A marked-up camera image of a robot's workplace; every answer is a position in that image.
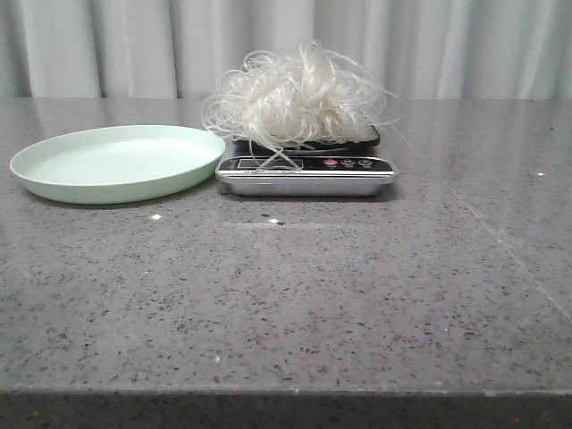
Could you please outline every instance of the curtain fold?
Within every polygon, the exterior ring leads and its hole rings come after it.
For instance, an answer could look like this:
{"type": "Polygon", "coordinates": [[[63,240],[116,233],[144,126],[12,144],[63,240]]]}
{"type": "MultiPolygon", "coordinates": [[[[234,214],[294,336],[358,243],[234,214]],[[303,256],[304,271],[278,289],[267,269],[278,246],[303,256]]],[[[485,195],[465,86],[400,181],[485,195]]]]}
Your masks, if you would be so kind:
{"type": "Polygon", "coordinates": [[[2,0],[0,96],[204,97],[317,38],[402,98],[571,98],[570,0],[2,0]]]}

